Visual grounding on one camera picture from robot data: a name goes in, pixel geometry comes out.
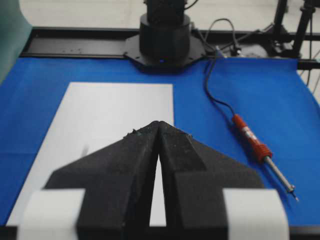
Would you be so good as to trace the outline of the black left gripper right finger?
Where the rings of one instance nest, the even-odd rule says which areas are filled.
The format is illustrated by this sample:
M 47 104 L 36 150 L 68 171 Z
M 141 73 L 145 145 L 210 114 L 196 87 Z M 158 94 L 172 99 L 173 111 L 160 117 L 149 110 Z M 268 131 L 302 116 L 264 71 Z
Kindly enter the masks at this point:
M 289 239 L 280 196 L 264 186 L 255 170 L 164 121 L 158 137 L 172 239 Z

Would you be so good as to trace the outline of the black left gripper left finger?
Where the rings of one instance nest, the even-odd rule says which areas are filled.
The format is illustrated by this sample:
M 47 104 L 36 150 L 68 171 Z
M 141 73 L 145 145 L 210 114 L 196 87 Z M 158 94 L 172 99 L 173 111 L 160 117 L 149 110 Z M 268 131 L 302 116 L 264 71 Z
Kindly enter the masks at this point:
M 18 239 L 142 239 L 150 224 L 159 124 L 56 169 L 31 196 Z

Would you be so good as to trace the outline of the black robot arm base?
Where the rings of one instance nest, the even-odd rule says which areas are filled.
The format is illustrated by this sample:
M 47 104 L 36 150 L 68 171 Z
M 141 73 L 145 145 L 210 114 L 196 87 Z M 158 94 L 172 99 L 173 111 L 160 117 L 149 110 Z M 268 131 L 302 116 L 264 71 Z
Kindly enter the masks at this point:
M 205 57 L 200 39 L 192 36 L 186 0 L 145 0 L 139 33 L 125 41 L 123 55 L 146 69 L 180 70 Z

